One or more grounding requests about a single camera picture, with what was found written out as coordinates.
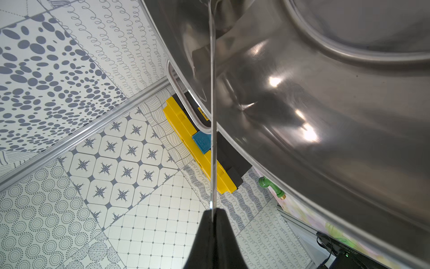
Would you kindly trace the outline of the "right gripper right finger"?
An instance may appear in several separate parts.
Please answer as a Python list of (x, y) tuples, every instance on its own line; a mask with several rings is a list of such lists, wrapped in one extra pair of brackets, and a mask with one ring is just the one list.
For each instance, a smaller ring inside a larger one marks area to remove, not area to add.
[(227, 213), (217, 208), (214, 218), (214, 269), (247, 269)]

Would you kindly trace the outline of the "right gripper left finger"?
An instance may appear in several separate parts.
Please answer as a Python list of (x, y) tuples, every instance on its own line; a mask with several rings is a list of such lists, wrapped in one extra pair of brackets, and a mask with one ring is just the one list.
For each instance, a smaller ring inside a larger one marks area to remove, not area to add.
[(185, 269), (213, 268), (213, 219), (212, 210), (203, 213)]

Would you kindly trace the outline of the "stainless steel pot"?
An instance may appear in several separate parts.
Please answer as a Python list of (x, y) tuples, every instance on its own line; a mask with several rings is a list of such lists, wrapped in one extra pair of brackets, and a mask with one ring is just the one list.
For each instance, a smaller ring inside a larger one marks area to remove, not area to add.
[(428, 1), (144, 1), (219, 131), (286, 192), (408, 266), (430, 266)]

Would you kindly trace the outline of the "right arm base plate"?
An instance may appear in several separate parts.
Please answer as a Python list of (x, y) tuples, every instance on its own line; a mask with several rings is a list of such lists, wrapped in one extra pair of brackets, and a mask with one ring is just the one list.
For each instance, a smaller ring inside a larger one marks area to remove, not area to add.
[(317, 243), (329, 252), (318, 269), (387, 269), (386, 266), (368, 258), (347, 245), (324, 233), (317, 232)]

